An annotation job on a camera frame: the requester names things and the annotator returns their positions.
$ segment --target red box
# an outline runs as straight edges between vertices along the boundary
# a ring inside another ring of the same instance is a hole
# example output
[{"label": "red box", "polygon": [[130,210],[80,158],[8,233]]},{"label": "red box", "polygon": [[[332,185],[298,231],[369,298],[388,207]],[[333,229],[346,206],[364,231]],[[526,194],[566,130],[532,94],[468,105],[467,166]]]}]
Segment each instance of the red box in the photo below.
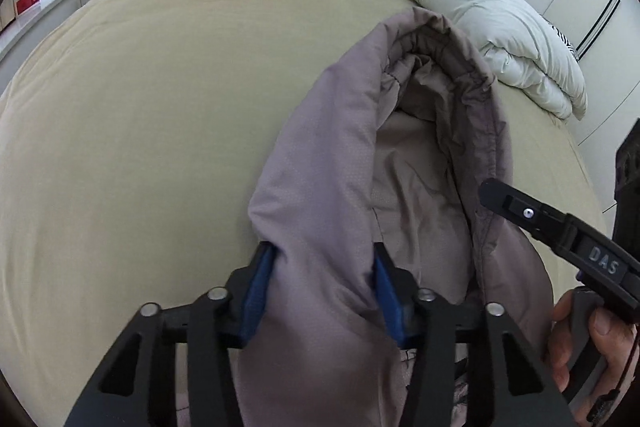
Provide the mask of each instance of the red box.
[{"label": "red box", "polygon": [[23,12],[27,11],[29,8],[31,8],[38,1],[39,0],[19,0],[15,4],[15,10],[17,11],[18,15],[20,15],[21,13],[23,13]]}]

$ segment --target white duvet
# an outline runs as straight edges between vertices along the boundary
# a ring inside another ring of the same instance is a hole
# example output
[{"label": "white duvet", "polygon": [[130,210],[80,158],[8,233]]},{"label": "white duvet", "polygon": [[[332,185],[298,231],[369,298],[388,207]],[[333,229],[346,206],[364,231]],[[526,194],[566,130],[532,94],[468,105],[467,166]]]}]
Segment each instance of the white duvet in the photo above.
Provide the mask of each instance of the white duvet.
[{"label": "white duvet", "polygon": [[555,30],[525,0],[415,0],[466,32],[498,80],[558,118],[587,109],[584,77]]}]

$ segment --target human hand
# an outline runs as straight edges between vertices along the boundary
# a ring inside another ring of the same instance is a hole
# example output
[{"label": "human hand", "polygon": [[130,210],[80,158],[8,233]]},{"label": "human hand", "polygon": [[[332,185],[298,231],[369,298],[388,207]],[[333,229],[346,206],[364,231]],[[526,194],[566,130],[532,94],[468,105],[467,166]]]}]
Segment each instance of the human hand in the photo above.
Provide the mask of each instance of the human hand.
[{"label": "human hand", "polygon": [[[552,318],[556,323],[547,346],[546,363],[551,368],[553,379],[560,391],[564,391],[569,384],[567,363],[571,358],[573,343],[569,321],[565,319],[571,313],[572,293],[572,290],[565,293],[554,308]],[[607,360],[607,370],[597,383],[593,394],[585,400],[584,404],[575,413],[575,420],[580,427],[591,427],[591,424],[586,420],[586,416],[594,402],[600,395],[607,394],[615,388],[618,383],[633,347],[636,327],[625,324],[608,310],[598,308],[589,318],[589,332],[596,348]],[[636,350],[629,372],[620,388],[620,396],[609,414],[613,412],[626,391],[628,391],[637,363],[638,350]]]}]

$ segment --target mattress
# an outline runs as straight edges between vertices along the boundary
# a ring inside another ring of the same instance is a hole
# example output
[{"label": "mattress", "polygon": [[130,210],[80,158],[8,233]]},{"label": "mattress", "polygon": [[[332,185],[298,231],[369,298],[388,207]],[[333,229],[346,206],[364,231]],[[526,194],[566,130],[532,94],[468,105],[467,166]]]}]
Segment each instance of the mattress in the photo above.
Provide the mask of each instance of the mattress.
[{"label": "mattress", "polygon": [[[0,99],[0,369],[59,427],[144,302],[224,283],[287,116],[411,0],[92,0]],[[564,124],[496,84],[518,188],[602,228]],[[574,271],[540,245],[557,294]]]}]

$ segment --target black and white pattern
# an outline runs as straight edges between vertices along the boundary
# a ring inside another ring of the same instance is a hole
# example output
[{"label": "black and white pattern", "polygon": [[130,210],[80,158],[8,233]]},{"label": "black and white pattern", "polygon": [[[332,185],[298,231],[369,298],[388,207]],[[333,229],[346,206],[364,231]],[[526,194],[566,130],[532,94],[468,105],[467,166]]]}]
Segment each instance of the black and white pattern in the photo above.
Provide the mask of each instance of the black and white pattern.
[{"label": "black and white pattern", "polygon": [[556,31],[556,33],[558,34],[558,37],[560,37],[560,40],[564,42],[564,45],[569,49],[569,51],[574,56],[574,58],[577,58],[577,55],[575,54],[575,48],[571,44],[571,41],[564,36],[564,33],[562,33],[558,28],[553,26],[552,23],[550,23],[549,21],[547,22],[549,23],[549,26],[551,26]]}]

